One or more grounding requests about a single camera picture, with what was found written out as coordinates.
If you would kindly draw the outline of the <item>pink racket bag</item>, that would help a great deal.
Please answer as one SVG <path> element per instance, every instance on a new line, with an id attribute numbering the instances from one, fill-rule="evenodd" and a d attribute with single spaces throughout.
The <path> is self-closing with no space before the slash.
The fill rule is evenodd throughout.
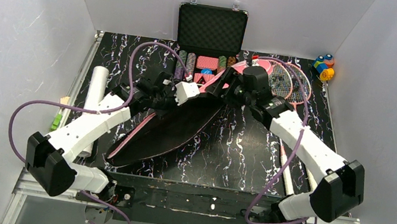
<path id="1" fill-rule="evenodd" d="M 235 64 L 233 68 L 242 73 L 247 67 Z M 267 62 L 260 67 L 266 72 L 269 70 Z M 210 85 L 223 71 L 212 77 L 207 84 L 198 86 L 200 95 L 195 99 L 167 111 L 148 110 L 150 113 L 145 119 L 111 146 L 107 152 L 107 161 L 114 167 L 123 167 L 162 156 L 188 143 L 222 108 L 228 106 L 209 94 Z M 145 76 L 156 78 L 160 72 L 162 71 Z"/>

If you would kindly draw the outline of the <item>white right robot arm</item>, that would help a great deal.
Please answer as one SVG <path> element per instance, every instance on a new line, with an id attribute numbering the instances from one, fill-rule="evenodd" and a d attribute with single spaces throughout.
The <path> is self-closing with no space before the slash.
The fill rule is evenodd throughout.
<path id="1" fill-rule="evenodd" d="M 311 216 L 332 222 L 363 202 L 364 166 L 357 160 L 348 162 L 325 145 L 284 97 L 273 95 L 268 78 L 260 66 L 247 67 L 242 73 L 230 67 L 206 91 L 230 106 L 247 106 L 314 175 L 317 188 L 274 203 L 272 215 L 283 222 Z"/>

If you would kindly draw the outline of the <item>white shuttlecock tube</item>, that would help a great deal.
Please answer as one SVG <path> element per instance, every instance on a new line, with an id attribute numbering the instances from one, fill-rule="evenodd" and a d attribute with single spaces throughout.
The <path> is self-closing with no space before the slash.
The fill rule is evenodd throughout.
<path id="1" fill-rule="evenodd" d="M 99 105 L 99 102 L 102 101 L 105 96 L 108 76 L 109 70 L 106 67 L 96 66 L 93 68 L 92 77 L 84 101 L 84 109 L 94 110 Z"/>

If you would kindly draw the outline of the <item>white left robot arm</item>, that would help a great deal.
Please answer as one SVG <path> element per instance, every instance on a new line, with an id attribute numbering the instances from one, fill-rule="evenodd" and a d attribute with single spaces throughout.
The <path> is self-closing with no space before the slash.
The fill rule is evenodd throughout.
<path id="1" fill-rule="evenodd" d="M 76 164 L 75 159 L 88 145 L 138 113 L 171 110 L 200 95 L 196 83 L 185 80 L 174 84 L 171 78 L 163 72 L 154 83 L 141 78 L 121 84 L 92 113 L 47 135 L 34 133 L 27 142 L 26 169 L 51 197 L 69 189 L 100 194 L 111 188 L 113 182 L 105 170 Z"/>

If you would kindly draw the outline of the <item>pink badminton racket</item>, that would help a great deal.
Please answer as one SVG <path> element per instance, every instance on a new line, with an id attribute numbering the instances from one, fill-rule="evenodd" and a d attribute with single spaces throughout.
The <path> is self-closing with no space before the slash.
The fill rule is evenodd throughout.
<path id="1" fill-rule="evenodd" d="M 287 99 L 292 91 L 292 72 L 275 60 L 270 60 L 270 63 L 273 68 L 269 74 L 272 94 Z"/>
<path id="2" fill-rule="evenodd" d="M 303 73 L 303 71 L 298 68 L 294 64 L 290 64 L 290 69 L 293 71 L 291 73 L 291 78 L 292 78 L 292 91 L 291 94 L 288 96 L 287 101 L 294 107 L 294 111 L 297 111 L 297 106 L 303 105 L 305 101 L 308 101 L 310 96 L 311 96 L 311 84 L 307 78 L 307 76 Z M 282 140 L 279 140 L 280 142 L 280 163 L 281 166 L 283 166 L 287 161 L 288 157 L 283 145 Z M 308 184 L 310 186 L 310 190 L 313 191 L 315 188 L 317 188 L 317 182 L 314 179 L 314 175 L 311 173 L 311 171 L 306 171 L 307 173 L 307 178 L 308 178 Z M 289 166 L 285 168 L 283 171 L 283 182 L 284 182 L 284 187 L 285 187 L 285 194 L 286 195 L 292 195 L 294 194 L 294 188 L 293 188 L 293 181 L 291 179 L 291 172 Z"/>

